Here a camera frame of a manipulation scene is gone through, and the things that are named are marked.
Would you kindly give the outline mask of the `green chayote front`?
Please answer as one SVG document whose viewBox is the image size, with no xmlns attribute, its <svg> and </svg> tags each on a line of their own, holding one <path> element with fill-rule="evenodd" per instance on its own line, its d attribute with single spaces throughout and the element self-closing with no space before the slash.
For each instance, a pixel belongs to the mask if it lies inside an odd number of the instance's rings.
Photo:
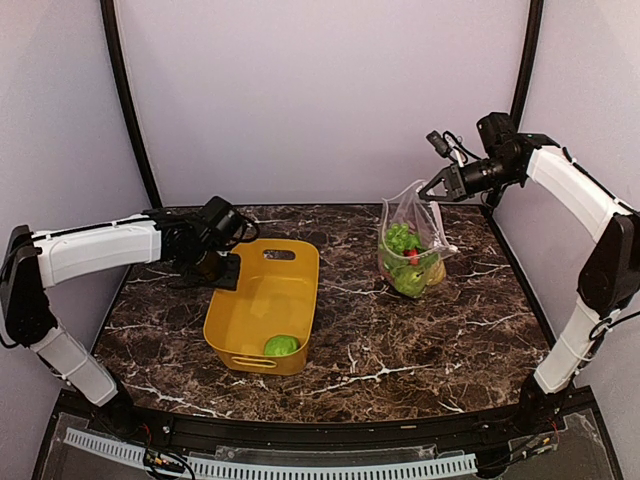
<svg viewBox="0 0 640 480">
<path fill-rule="evenodd" d="M 277 335 L 266 342 L 263 355 L 266 357 L 284 357 L 294 354 L 299 348 L 300 343 L 296 337 Z"/>
</svg>

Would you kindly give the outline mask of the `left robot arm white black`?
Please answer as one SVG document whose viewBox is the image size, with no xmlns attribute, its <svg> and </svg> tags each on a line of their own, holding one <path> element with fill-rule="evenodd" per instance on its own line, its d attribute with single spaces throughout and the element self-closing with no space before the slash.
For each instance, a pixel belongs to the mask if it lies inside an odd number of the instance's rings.
<svg viewBox="0 0 640 480">
<path fill-rule="evenodd" d="M 1 344 L 40 357 L 91 404 L 120 436 L 141 427 L 106 367 L 56 318 L 48 289 L 85 275 L 136 264 L 168 262 L 187 281 L 233 291 L 241 260 L 234 248 L 259 237 L 256 223 L 219 196 L 196 211 L 166 208 L 63 230 L 13 229 L 1 264 Z"/>
</svg>

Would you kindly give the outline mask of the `yellow plastic basket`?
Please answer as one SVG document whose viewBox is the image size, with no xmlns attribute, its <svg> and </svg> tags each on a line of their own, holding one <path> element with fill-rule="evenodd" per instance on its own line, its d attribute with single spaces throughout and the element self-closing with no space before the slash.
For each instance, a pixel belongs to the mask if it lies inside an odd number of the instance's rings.
<svg viewBox="0 0 640 480">
<path fill-rule="evenodd" d="M 291 376 L 300 373 L 315 315 L 319 252 L 304 241 L 262 238 L 240 244 L 237 289 L 214 291 L 203 326 L 204 339 L 224 365 L 236 371 Z M 294 336 L 292 355 L 266 357 L 266 342 Z"/>
</svg>

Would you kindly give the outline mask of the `green grape bunch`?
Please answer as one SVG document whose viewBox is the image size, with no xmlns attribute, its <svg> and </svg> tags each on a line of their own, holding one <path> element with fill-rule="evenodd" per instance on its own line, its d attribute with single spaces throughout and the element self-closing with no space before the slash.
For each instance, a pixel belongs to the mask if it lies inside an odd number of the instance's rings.
<svg viewBox="0 0 640 480">
<path fill-rule="evenodd" d="M 419 236 L 414 233 L 408 224 L 394 223 L 384 235 L 386 247 L 396 255 L 403 255 L 405 250 L 418 249 L 421 247 Z"/>
</svg>

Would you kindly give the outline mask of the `yellow lemon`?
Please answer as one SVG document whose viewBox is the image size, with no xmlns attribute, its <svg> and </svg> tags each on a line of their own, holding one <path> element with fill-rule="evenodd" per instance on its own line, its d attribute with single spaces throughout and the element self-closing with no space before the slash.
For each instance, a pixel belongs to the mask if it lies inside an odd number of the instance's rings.
<svg viewBox="0 0 640 480">
<path fill-rule="evenodd" d="M 446 277 L 446 267 L 443 261 L 434 264 L 429 271 L 428 285 L 434 286 L 441 283 Z"/>
</svg>

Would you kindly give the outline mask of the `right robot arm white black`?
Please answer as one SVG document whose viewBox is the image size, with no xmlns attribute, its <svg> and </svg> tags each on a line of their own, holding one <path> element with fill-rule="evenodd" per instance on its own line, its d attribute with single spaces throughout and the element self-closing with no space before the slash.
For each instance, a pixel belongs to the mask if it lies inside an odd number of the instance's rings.
<svg viewBox="0 0 640 480">
<path fill-rule="evenodd" d="M 492 112 L 476 127 L 484 157 L 468 151 L 449 131 L 427 135 L 450 163 L 419 190 L 421 200 L 459 202 L 532 181 L 558 200 L 594 242 L 578 276 L 574 310 L 532 375 L 534 391 L 556 394 L 592 360 L 606 333 L 628 319 L 622 312 L 639 291 L 639 213 L 566 148 L 545 134 L 519 132 L 508 114 Z"/>
</svg>

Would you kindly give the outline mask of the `clear zip top bag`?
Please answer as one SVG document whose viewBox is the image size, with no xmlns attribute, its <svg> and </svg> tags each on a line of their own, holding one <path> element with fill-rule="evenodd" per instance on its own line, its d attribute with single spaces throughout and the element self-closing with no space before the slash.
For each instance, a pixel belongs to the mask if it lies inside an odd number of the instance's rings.
<svg viewBox="0 0 640 480">
<path fill-rule="evenodd" d="M 419 197 L 426 185 L 416 180 L 382 200 L 378 267 L 390 286 L 409 298 L 419 298 L 443 281 L 444 260 L 458 252 L 446 239 L 438 203 Z"/>
</svg>

